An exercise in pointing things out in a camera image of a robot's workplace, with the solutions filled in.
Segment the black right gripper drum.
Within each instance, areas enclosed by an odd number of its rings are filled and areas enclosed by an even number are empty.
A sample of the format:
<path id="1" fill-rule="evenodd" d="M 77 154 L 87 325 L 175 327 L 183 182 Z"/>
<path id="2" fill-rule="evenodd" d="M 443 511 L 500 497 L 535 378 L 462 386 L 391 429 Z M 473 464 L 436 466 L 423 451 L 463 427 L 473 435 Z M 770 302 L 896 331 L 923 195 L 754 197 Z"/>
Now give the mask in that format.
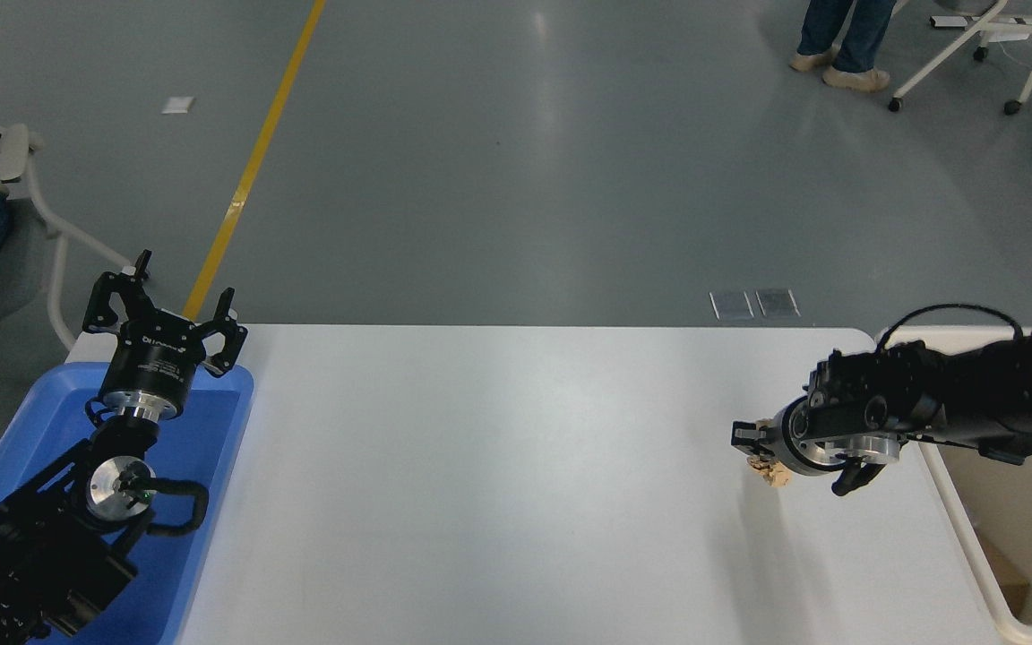
<path id="1" fill-rule="evenodd" d="M 780 409 L 769 420 L 769 459 L 787 472 L 794 470 L 789 436 L 791 412 L 792 408 Z"/>

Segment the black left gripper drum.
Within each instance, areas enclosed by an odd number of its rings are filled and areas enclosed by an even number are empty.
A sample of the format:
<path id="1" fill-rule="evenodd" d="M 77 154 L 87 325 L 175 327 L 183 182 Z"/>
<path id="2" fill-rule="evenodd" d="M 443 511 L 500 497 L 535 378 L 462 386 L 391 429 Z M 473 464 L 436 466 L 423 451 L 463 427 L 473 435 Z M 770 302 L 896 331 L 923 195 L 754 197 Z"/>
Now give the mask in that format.
<path id="1" fill-rule="evenodd" d="M 147 407 L 183 411 L 195 372 L 205 359 L 195 322 L 172 312 L 130 319 L 117 331 L 117 348 L 99 387 L 110 409 Z"/>

